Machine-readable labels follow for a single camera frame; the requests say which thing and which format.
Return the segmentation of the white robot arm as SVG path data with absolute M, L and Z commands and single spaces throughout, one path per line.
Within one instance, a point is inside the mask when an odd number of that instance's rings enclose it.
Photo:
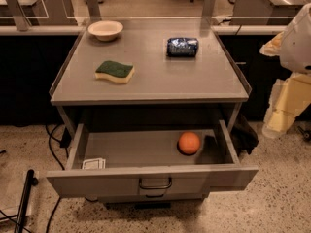
M 311 4 L 304 5 L 284 31 L 264 44 L 259 52 L 279 56 L 291 75 L 272 86 L 262 134 L 279 138 L 311 104 Z

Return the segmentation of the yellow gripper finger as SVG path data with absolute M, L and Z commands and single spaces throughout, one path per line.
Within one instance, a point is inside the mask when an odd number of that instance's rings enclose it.
M 283 136 L 310 104 L 310 75 L 292 73 L 284 81 L 277 79 L 272 86 L 262 134 L 271 139 Z
M 275 37 L 273 37 L 269 42 L 264 44 L 259 52 L 265 56 L 279 56 L 282 44 L 283 32 L 280 32 Z

